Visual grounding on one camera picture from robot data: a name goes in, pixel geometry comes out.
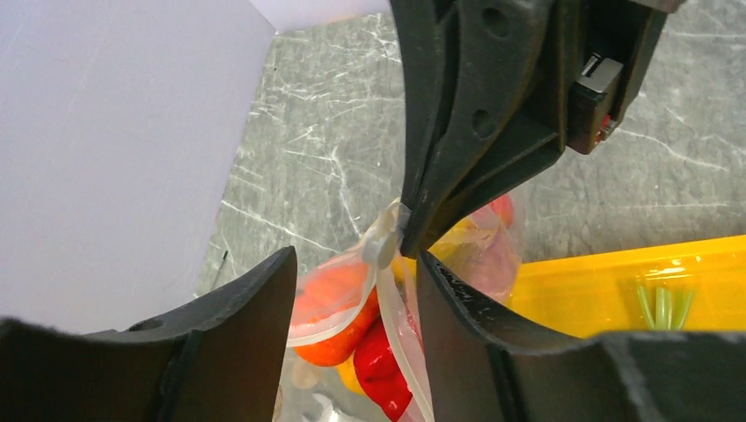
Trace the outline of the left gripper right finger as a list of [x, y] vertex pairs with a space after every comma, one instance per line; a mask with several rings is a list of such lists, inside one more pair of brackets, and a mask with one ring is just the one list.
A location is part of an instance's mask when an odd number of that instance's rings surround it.
[[417, 259], [437, 421], [742, 421], [741, 331], [580, 339], [516, 314], [433, 255]]

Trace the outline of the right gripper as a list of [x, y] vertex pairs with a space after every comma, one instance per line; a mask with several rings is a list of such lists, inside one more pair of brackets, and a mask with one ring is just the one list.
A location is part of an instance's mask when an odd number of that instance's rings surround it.
[[668, 16], [684, 4], [455, 2], [450, 123], [430, 144], [417, 199], [401, 199], [411, 213], [400, 246], [409, 258], [553, 165], [566, 140], [585, 155], [606, 140], [638, 96]]

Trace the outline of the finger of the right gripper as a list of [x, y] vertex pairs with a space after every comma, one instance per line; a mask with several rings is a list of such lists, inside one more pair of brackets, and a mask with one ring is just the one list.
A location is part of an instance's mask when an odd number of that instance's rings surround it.
[[413, 204], [430, 144], [447, 131], [460, 58], [455, 1], [392, 1], [406, 101], [406, 169], [401, 199]]

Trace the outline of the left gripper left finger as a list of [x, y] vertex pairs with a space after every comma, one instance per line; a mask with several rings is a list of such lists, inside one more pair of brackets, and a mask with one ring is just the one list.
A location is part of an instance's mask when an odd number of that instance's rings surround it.
[[285, 247], [125, 331], [1, 322], [4, 421], [269, 421], [296, 292]]

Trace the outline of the red bell pepper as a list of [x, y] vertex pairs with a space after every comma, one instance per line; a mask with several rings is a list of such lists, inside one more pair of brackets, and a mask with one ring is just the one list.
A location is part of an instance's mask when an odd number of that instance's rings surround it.
[[399, 421], [413, 400], [391, 349], [384, 324], [378, 318], [355, 349], [353, 365], [365, 395], [390, 421]]

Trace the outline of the clear zip top bag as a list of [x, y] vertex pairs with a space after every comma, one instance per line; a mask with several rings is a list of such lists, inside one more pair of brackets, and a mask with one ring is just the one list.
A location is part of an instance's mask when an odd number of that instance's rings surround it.
[[[511, 233], [516, 252], [520, 255], [522, 249], [521, 214], [515, 200], [512, 197], [511, 199], [516, 211], [515, 220], [510, 228], [505, 228]], [[490, 210], [488, 204], [465, 217], [474, 222], [477, 229], [491, 229], [502, 223], [500, 218]], [[392, 271], [394, 259], [404, 258], [399, 253], [399, 245], [403, 226], [409, 214], [409, 209], [400, 200], [394, 200], [377, 217], [357, 245], [307, 274], [326, 265], [358, 261], [368, 265], [369, 275], [363, 285], [363, 292], [368, 293], [371, 289], [377, 291], [378, 318], [381, 318], [384, 324], [393, 354], [409, 390], [413, 393], [413, 400], [399, 421], [430, 421], [434, 417], [434, 411], [421, 335], [416, 262], [415, 276], [412, 278], [406, 275], [403, 287], [397, 287]], [[430, 253], [454, 273], [452, 262], [455, 252], [445, 261]], [[304, 284], [302, 278], [305, 275], [298, 281], [296, 296]], [[380, 408], [366, 395], [361, 396], [347, 389], [340, 379], [336, 366], [319, 367], [299, 357], [294, 347], [299, 346], [302, 340], [290, 337], [290, 327], [291, 320], [287, 342], [288, 362], [283, 368], [276, 419], [279, 421], [365, 421], [370, 419], [372, 410]]]

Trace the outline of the purple onion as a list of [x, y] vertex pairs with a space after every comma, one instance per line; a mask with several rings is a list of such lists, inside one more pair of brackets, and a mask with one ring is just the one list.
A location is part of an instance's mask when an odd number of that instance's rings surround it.
[[491, 229], [468, 229], [457, 238], [452, 270], [462, 281], [506, 304], [516, 282], [520, 255], [502, 223]]

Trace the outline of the red apple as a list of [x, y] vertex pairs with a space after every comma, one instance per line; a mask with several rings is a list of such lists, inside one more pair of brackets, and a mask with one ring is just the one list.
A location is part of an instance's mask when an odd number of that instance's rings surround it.
[[503, 194], [489, 202], [490, 210], [500, 218], [506, 228], [510, 228], [515, 220], [515, 206], [509, 194]]

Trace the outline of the yellow lemon squash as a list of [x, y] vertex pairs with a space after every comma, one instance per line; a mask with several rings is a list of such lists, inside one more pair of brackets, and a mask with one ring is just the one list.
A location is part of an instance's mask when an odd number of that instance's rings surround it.
[[[436, 242], [430, 249], [430, 252], [442, 261], [445, 261], [445, 259], [451, 255], [458, 246], [464, 244], [463, 237], [465, 234], [476, 231], [477, 225], [469, 218], [464, 218], [461, 222], [457, 223], [454, 228], [449, 230], [442, 239]], [[415, 261], [411, 258], [395, 258], [392, 264], [392, 271], [397, 287], [403, 287], [406, 275], [409, 275], [412, 278], [415, 276]], [[336, 366], [336, 369], [343, 385], [347, 389], [358, 395], [365, 395], [355, 374], [353, 354], [351, 354], [343, 363]]]

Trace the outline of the orange pumpkin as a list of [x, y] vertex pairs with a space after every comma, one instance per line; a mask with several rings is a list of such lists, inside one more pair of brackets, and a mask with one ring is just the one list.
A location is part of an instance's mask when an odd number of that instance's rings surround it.
[[302, 278], [290, 337], [299, 357], [319, 367], [343, 363], [379, 317], [377, 291], [363, 292], [369, 275], [362, 261], [326, 265]]

